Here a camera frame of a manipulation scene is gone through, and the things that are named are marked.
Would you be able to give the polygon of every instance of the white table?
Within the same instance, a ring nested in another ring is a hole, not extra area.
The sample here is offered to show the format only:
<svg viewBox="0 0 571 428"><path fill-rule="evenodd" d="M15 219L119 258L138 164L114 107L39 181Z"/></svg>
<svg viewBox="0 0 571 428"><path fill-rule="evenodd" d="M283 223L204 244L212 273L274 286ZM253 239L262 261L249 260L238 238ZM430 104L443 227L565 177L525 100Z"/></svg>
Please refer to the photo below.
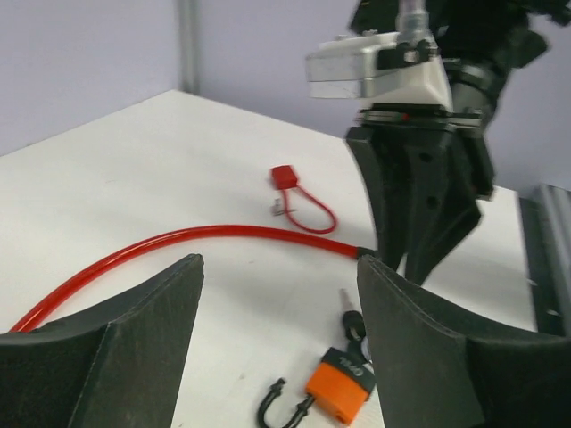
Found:
<svg viewBox="0 0 571 428"><path fill-rule="evenodd" d="M375 244L360 175L343 141L171 91L0 159L0 327L7 331L58 284L151 235L211 224L290 227L272 217L271 167L293 164L337 213L334 239ZM306 223L323 214L294 199ZM427 287L507 324L534 329L517 196L498 189L485 220ZM286 243L240 238L179 244L103 276L53 314L87 308L189 252L205 283L173 427L252 427L267 388L288 380L269 411L289 418L327 347L342 346L338 290L358 302L354 262ZM330 427L319 411L303 426ZM383 426L377 398L354 427Z"/></svg>

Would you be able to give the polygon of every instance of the wall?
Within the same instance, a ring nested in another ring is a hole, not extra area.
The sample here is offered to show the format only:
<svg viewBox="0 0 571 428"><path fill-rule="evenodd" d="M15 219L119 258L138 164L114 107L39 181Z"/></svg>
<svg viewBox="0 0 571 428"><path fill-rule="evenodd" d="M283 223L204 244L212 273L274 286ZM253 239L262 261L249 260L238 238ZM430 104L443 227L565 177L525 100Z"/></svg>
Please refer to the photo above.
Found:
<svg viewBox="0 0 571 428"><path fill-rule="evenodd" d="M343 136L358 104L311 100L304 56L346 33L355 0L197 0L201 94ZM538 20L553 49L509 84L489 133L498 183L529 195L540 181L571 188L571 29Z"/></svg>
<svg viewBox="0 0 571 428"><path fill-rule="evenodd" d="M0 154L180 82L176 0L0 2Z"/></svg>

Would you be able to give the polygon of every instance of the red hose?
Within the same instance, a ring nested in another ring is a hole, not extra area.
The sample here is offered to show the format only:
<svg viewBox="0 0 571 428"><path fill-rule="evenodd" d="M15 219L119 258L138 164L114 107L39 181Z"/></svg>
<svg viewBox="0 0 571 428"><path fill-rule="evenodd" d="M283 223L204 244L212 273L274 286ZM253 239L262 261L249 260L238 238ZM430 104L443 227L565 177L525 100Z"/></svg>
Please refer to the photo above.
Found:
<svg viewBox="0 0 571 428"><path fill-rule="evenodd" d="M188 229L175 230L174 232L157 235L139 243L134 243L123 250L114 252L112 255L97 261L90 267L83 269L42 299L30 312L18 321L14 327L12 327L10 332L25 333L37 328L40 323L42 323L70 296L81 290L105 272L108 272L118 265L134 259L135 257L174 243L182 243L184 241L192 241L194 239L229 236L256 237L288 243L299 243L301 245L307 245L341 254L352 259L357 259L359 257L359 247L346 243L339 243L319 236L307 235L284 229L276 229L273 227L220 225L190 227Z"/></svg>

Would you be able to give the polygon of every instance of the red cord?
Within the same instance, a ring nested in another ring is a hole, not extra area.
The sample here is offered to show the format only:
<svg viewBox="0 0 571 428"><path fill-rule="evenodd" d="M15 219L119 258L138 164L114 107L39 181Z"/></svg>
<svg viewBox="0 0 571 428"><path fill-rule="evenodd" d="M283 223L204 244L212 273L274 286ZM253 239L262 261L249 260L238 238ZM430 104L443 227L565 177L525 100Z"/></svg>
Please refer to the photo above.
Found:
<svg viewBox="0 0 571 428"><path fill-rule="evenodd" d="M359 257L359 247L346 243L339 243L330 239L319 236L307 235L300 232L293 232L284 229L276 229L273 227L262 226L241 226L241 225L220 225L220 226L202 226L190 227L188 229L180 229L167 234L157 235L152 238L145 239L139 243L134 243L123 250L114 252L112 255L105 257L83 269L81 272L68 279L60 285L44 299L42 299L30 312L28 312L16 325L10 330L11 333L25 333L37 328L54 310L64 303L70 296L81 290L87 284L101 276L105 272L125 263L137 256L146 254L147 252L158 250L162 247L184 241L192 241L194 239L213 238L213 237L257 237L284 241L288 243L299 243L314 248L320 248L341 254L345 257L357 259Z"/></svg>
<svg viewBox="0 0 571 428"><path fill-rule="evenodd" d="M331 226L328 227L327 229L313 229L311 227L307 227L303 224L301 224L299 221L297 221L297 219L292 215L292 210L290 209L289 206L289 197L287 196L287 190L286 189L281 189L281 193L282 193L282 198L284 199L284 212L285 212L285 216L287 217L287 219L295 226L299 227L301 230L304 230L305 232L308 232L310 234L317 234L317 235L326 235L326 234L330 234L331 232L333 232L334 230L337 229L337 217L335 216L335 213L323 202L321 202L320 200L318 200L315 196L313 196L311 193L309 193L308 191L306 191L303 187L301 187L300 185L295 187L295 190L297 190L298 192L300 192L303 196L305 196L308 200L310 200L311 202L315 203L318 207L320 207L323 211L326 212L326 214L329 216L329 218L331 218Z"/></svg>

